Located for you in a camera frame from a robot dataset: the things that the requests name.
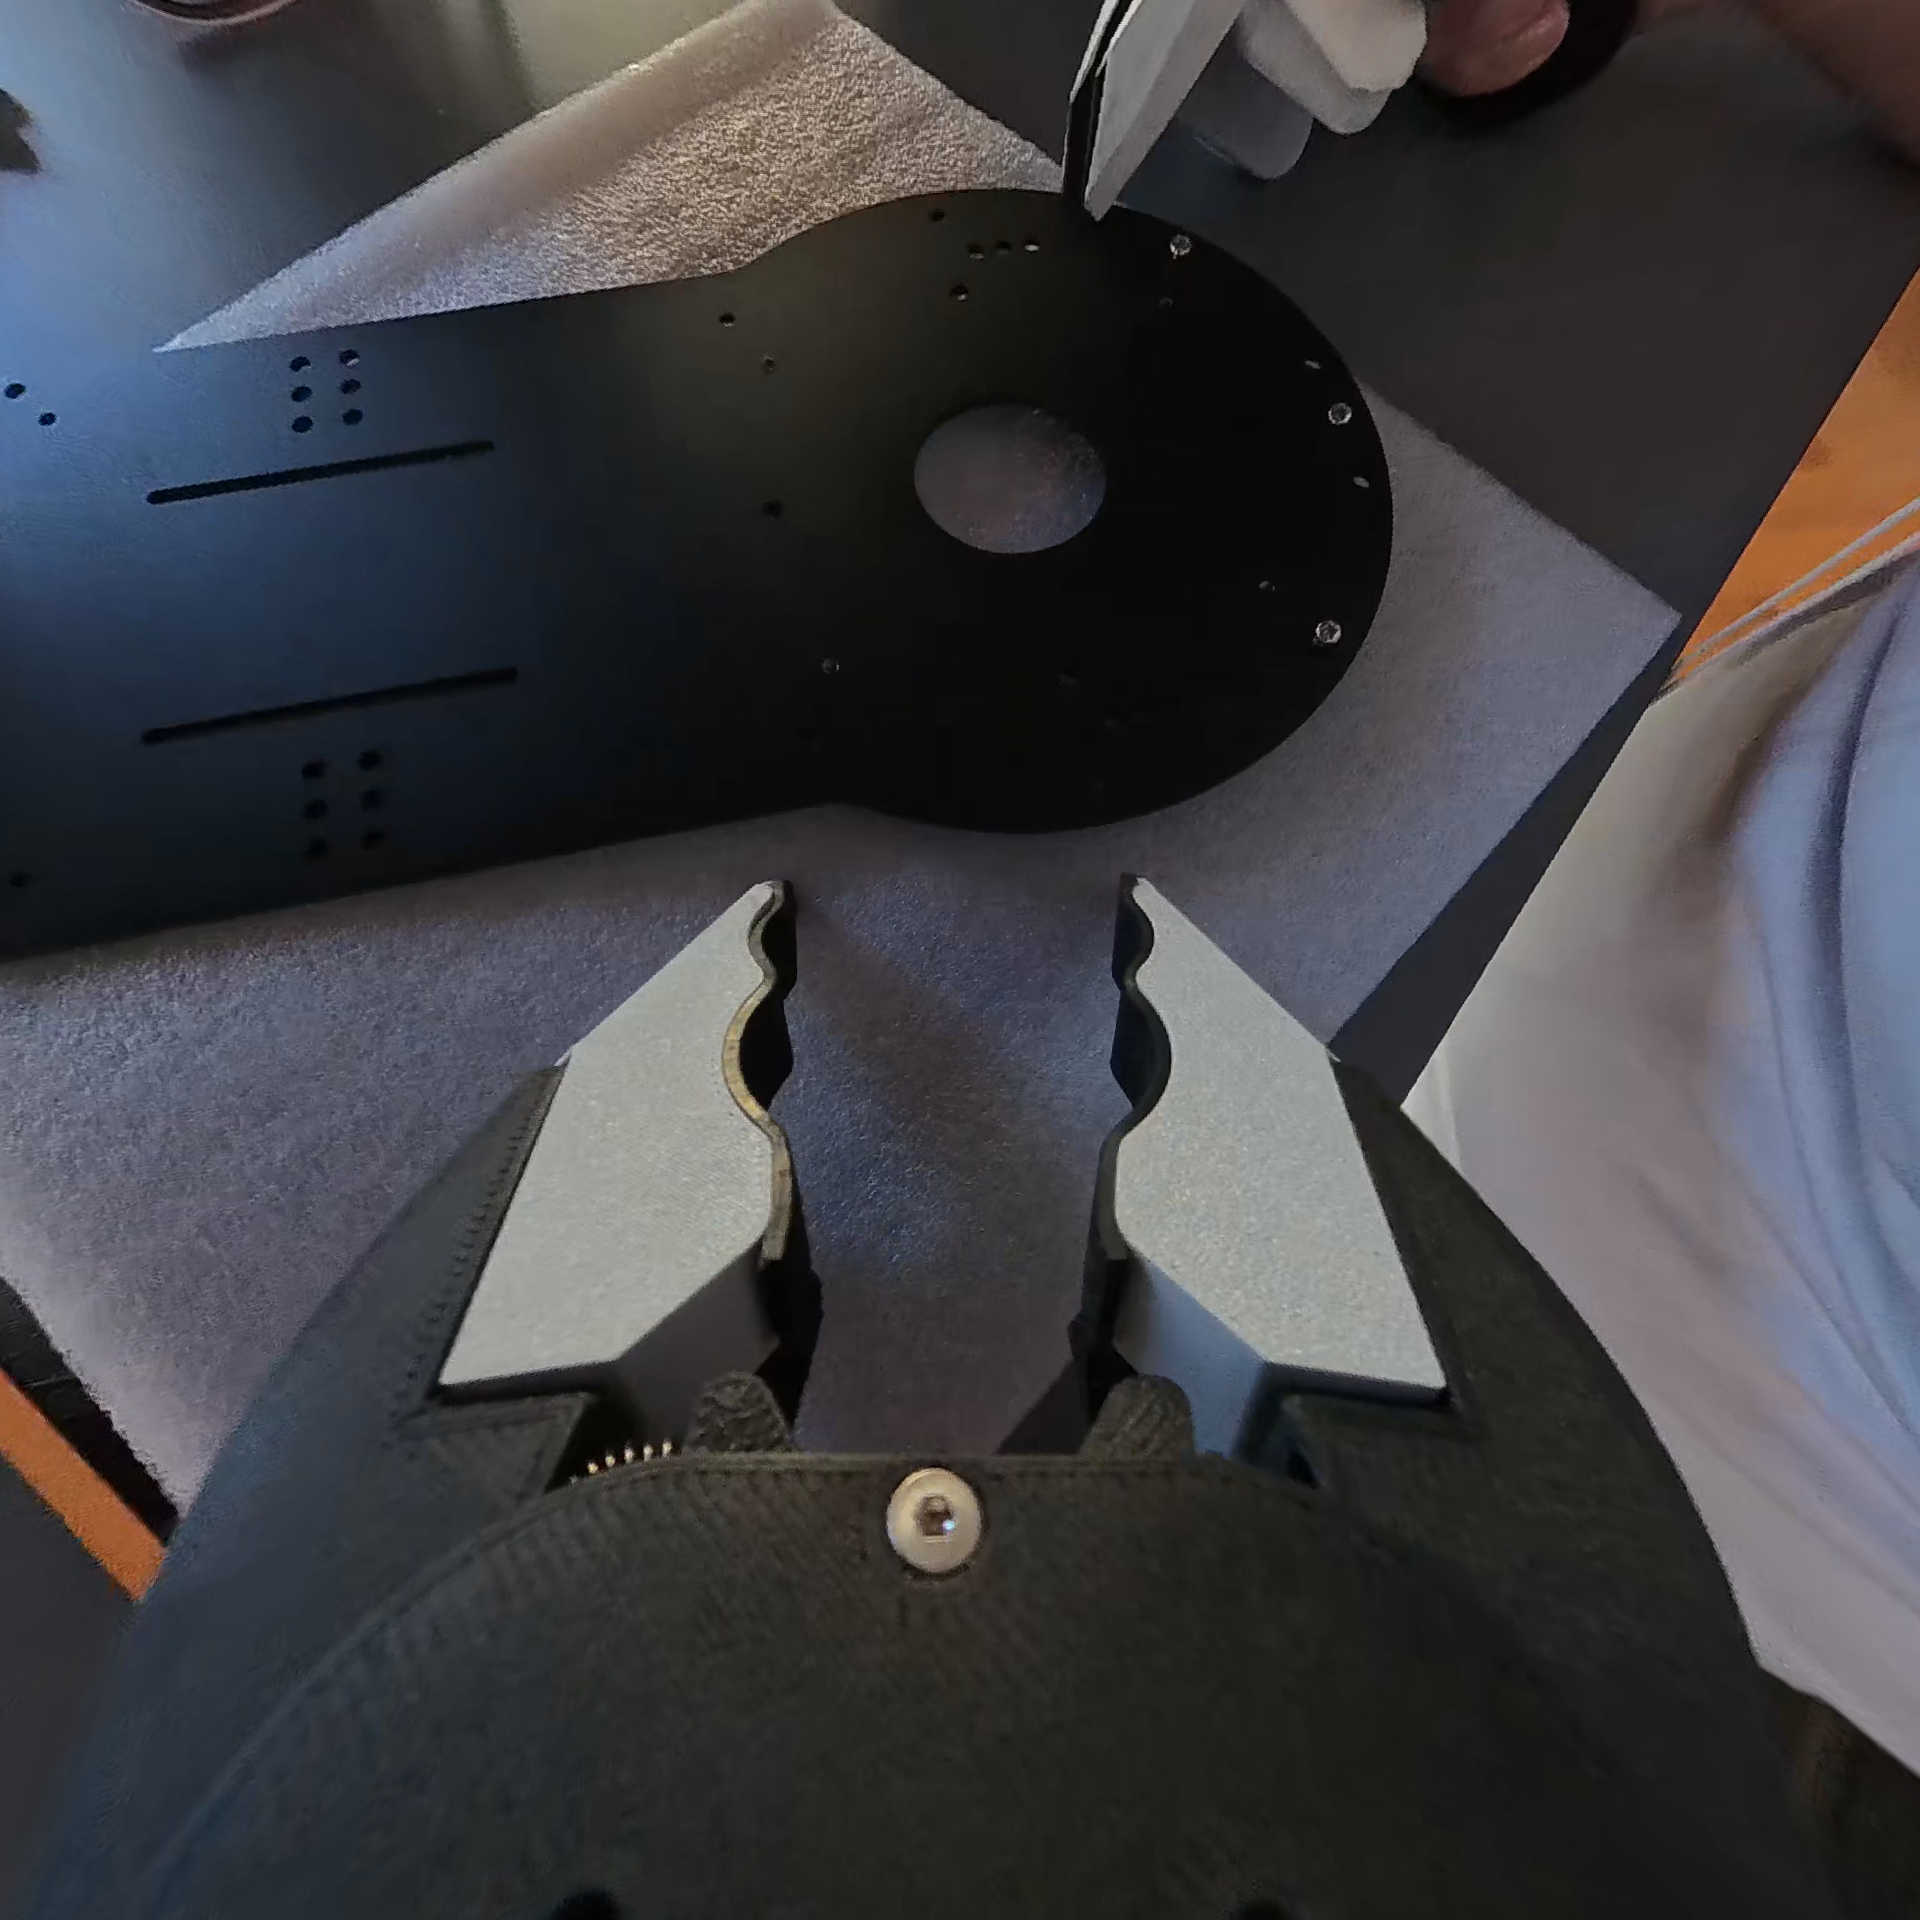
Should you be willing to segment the white foam sheet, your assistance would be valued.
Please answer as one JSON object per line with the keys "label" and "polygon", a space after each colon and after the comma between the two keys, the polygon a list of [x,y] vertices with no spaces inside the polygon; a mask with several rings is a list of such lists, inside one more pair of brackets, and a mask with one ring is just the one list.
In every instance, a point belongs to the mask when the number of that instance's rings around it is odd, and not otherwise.
{"label": "white foam sheet", "polygon": [[[4,4],[9,372],[61,382],[137,356],[456,157],[485,196],[537,109],[619,80],[721,4],[297,4],[173,38],[123,4]],[[328,1286],[511,1084],[551,1064],[739,888],[799,892],[799,1077],[781,1094],[827,1333],[807,1435],[830,1450],[985,1450],[1064,1356],[1097,1137],[1116,1114],[1118,868],[1148,868],[1309,1029],[1405,1090],[1630,725],[1624,666],[1683,574],[1630,556],[1604,508],[1624,428],[1600,428],[1600,308],[1657,266],[1637,238],[1652,160],[1624,109],[1638,54],[1526,128],[1477,136],[1413,102],[1257,187],[1175,136],[1140,204],[1204,226],[1309,310],[1461,453],[1388,418],[1408,488],[1388,596],[1424,683],[1531,739],[1526,818],[1471,876],[1374,938],[1358,974],[1277,917],[1299,890],[1228,874],[1279,773],[1188,808],[1160,844],[1081,859],[1039,842],[905,838],[855,817],[598,848],[291,914],[4,956],[4,1281],[185,1514],[208,1462]],[[1519,725],[1495,664],[1577,666],[1587,691]],[[1592,708],[1587,718],[1575,707]]]}

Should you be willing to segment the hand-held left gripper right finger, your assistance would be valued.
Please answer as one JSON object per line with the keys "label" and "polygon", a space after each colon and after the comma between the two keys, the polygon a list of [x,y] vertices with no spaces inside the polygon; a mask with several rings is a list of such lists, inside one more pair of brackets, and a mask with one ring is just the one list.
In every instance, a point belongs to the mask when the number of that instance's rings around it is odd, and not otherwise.
{"label": "hand-held left gripper right finger", "polygon": [[1449,1381],[1334,1054],[1140,876],[1120,877],[1079,1381],[1182,1389],[1200,1450],[1286,1395],[1440,1408]]}

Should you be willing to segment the person's right hand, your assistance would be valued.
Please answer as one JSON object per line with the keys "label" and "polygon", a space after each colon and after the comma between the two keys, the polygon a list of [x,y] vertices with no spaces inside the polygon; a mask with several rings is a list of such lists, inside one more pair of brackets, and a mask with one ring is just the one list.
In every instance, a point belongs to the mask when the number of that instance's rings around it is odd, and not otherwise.
{"label": "person's right hand", "polygon": [[1469,101],[1521,85],[1567,34],[1567,3],[1431,3],[1417,77]]}

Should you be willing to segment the black metal base plate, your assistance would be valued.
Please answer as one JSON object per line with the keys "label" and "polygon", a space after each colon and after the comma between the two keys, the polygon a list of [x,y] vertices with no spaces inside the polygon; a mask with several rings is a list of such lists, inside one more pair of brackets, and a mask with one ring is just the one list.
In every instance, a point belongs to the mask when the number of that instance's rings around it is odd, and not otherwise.
{"label": "black metal base plate", "polygon": [[814,804],[1062,832],[1228,781],[1358,659],[1395,504],[1332,344],[1172,234],[965,189],[713,277],[4,348],[4,957]]}

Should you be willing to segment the person's white shirt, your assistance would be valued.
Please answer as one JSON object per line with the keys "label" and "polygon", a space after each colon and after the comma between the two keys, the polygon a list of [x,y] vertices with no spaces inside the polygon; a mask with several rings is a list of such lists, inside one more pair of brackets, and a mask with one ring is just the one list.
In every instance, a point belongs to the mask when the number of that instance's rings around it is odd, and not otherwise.
{"label": "person's white shirt", "polygon": [[1405,1109],[1643,1403],[1759,1666],[1916,1770],[1916,556],[1646,708]]}

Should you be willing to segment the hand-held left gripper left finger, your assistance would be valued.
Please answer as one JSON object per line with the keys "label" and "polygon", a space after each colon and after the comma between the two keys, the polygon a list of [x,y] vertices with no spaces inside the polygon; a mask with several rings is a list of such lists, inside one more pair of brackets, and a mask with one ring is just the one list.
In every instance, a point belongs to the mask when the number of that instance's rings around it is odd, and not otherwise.
{"label": "hand-held left gripper left finger", "polygon": [[440,1389],[693,1410],[756,1374],[797,1408],[822,1297],[769,1114],[796,969],[793,899],[760,880],[569,1048]]}

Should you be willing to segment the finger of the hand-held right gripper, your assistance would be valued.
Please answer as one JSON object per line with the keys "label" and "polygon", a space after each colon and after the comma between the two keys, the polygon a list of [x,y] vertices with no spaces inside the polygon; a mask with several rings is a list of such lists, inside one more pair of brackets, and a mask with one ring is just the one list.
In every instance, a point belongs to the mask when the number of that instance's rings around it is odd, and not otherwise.
{"label": "finger of the hand-held right gripper", "polygon": [[1279,178],[1309,115],[1233,53],[1241,3],[1105,3],[1077,68],[1062,194],[1101,219],[1196,94],[1191,123],[1239,172]]}

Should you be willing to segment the white drawstring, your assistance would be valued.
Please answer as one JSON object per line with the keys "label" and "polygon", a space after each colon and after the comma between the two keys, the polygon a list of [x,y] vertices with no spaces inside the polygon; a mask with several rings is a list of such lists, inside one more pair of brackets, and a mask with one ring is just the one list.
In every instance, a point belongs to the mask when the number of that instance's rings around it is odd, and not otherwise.
{"label": "white drawstring", "polygon": [[1872,521],[1822,520],[1776,500],[1683,645],[1664,691],[1771,621],[1808,610],[1886,561],[1907,557],[1916,539],[1916,499]]}

